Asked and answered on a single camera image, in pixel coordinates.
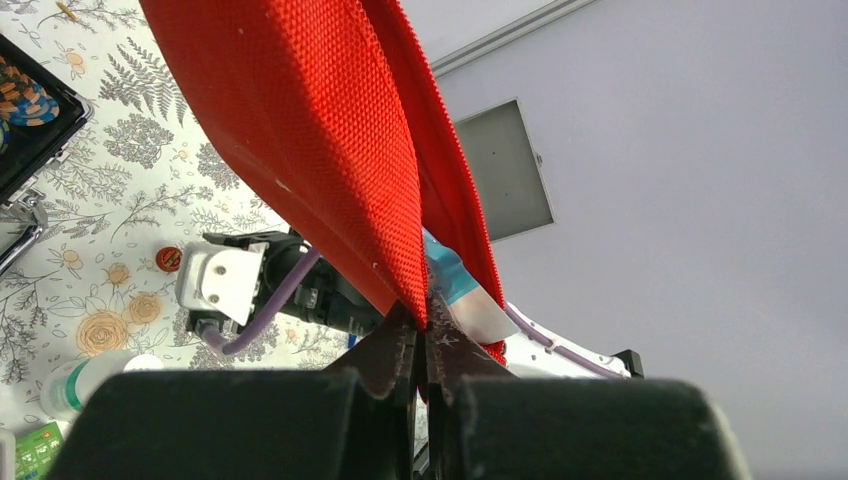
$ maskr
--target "ceiling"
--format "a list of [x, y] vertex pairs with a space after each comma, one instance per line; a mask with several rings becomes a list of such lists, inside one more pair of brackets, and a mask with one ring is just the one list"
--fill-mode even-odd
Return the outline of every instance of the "ceiling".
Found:
[[494, 245], [507, 298], [701, 386], [757, 478], [848, 478], [846, 25], [601, 0], [439, 78], [455, 119], [519, 98], [544, 159], [557, 223]]
[[431, 62], [549, 3], [551, 0], [401, 0]]

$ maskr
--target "small red object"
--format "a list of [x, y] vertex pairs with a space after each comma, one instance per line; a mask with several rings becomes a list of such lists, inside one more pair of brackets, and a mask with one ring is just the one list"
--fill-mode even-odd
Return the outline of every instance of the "small red object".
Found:
[[180, 269], [183, 252], [177, 247], [165, 247], [156, 254], [156, 266], [162, 271], [172, 273]]

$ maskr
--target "black metal mount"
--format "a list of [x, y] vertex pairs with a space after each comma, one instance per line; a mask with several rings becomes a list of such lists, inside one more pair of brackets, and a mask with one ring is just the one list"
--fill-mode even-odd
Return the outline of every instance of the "black metal mount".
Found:
[[457, 329], [443, 302], [429, 307], [425, 333], [396, 305], [319, 372], [113, 377], [51, 478], [410, 479], [416, 388], [428, 400], [429, 468], [414, 478], [748, 478], [698, 389], [518, 379]]

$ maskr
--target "red bag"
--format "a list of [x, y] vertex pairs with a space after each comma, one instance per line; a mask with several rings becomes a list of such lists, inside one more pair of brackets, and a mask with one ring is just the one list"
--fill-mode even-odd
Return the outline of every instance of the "red bag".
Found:
[[[477, 192], [397, 0], [142, 0], [215, 149], [385, 313], [427, 321], [421, 227], [501, 306]], [[503, 363], [503, 342], [487, 350]]]

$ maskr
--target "table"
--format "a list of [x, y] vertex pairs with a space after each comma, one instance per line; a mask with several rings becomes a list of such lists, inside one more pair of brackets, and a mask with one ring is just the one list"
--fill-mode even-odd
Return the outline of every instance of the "table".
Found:
[[[49, 230], [0, 281], [0, 426], [21, 434], [49, 421], [38, 403], [45, 377], [110, 349], [190, 369], [316, 369], [336, 359], [346, 334], [291, 317], [227, 360], [185, 332], [176, 274], [156, 267], [158, 249], [208, 231], [288, 226], [215, 152], [137, 2], [66, 4], [77, 21], [49, 0], [0, 2], [0, 32], [95, 107], [61, 166], [36, 184]], [[425, 422], [419, 415], [419, 440]]]

